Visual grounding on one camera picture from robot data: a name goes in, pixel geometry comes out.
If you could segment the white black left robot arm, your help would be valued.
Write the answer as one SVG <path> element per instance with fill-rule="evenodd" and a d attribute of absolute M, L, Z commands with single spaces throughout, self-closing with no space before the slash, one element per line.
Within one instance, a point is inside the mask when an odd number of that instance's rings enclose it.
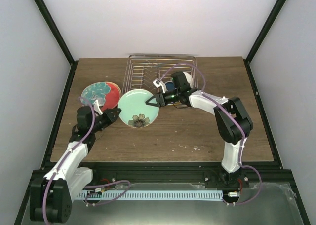
<path fill-rule="evenodd" d="M 120 108 L 101 111 L 97 105 L 77 110 L 77 123 L 65 152 L 55 166 L 30 185 L 30 219 L 35 222 L 65 223 L 77 195 L 88 185 L 100 184 L 101 175 L 79 164 L 92 149 L 98 131 L 103 131 L 119 117 Z"/>

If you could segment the red teal floral plate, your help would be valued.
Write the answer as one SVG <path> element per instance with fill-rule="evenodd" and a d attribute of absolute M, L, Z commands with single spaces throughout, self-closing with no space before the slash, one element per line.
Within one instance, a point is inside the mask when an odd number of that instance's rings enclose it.
<path fill-rule="evenodd" d="M 93 83 L 86 87 L 81 94 L 81 97 L 87 99 L 91 104 L 98 100 L 102 111 L 116 107 L 121 96 L 120 87 L 108 81 Z"/>

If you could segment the metal wire dish rack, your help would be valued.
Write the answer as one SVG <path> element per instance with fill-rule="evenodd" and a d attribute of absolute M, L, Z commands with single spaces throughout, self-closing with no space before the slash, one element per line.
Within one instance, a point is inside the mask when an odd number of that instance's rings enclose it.
<path fill-rule="evenodd" d="M 144 89 L 153 95 L 163 93 L 153 81 L 157 78 L 164 83 L 172 81 L 175 72 L 188 72 L 193 77 L 194 87 L 198 87 L 197 61 L 194 56 L 183 54 L 131 54 L 127 60 L 122 94 L 134 89 Z M 169 104 L 177 108 L 187 108 L 186 100 L 181 100 L 176 87 L 166 91 L 178 96 L 179 102 Z"/>

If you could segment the light green round plate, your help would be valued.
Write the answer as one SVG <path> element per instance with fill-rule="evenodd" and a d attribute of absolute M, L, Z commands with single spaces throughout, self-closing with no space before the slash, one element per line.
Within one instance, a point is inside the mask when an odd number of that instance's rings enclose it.
<path fill-rule="evenodd" d="M 144 128 L 155 121 L 159 108 L 148 106 L 145 101 L 153 94 L 148 90 L 134 89 L 126 92 L 118 102 L 121 121 L 131 128 Z"/>

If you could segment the white scalloped bowl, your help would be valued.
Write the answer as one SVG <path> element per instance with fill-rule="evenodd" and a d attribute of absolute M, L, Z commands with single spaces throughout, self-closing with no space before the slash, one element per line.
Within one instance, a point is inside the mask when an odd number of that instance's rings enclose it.
<path fill-rule="evenodd" d="M 189 74 L 188 72 L 183 72 L 183 74 L 185 75 L 185 78 L 186 78 L 187 83 L 189 84 L 190 88 L 193 88 L 194 81 L 193 81 L 193 77 L 191 76 L 191 74 Z"/>

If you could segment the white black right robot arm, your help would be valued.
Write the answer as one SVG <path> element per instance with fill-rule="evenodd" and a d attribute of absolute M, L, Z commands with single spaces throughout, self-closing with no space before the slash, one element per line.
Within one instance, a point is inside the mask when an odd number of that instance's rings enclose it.
<path fill-rule="evenodd" d="M 193 78 L 187 72 L 171 75 L 174 89 L 168 90 L 161 78 L 153 80 L 162 91 L 146 101 L 146 105 L 165 107 L 180 102 L 188 107 L 201 109 L 215 116 L 217 128 L 224 140 L 224 156 L 219 173 L 220 183 L 231 187 L 239 176 L 242 154 L 247 137 L 253 129 L 253 122 L 242 101 L 238 97 L 217 97 L 194 87 Z"/>

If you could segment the dark blue mug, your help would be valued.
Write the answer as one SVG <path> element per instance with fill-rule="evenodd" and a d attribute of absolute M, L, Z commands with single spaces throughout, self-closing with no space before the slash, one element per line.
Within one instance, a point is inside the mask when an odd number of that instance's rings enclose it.
<path fill-rule="evenodd" d="M 172 81 L 165 82 L 165 86 L 167 91 L 171 91 L 175 89 L 174 83 Z"/>

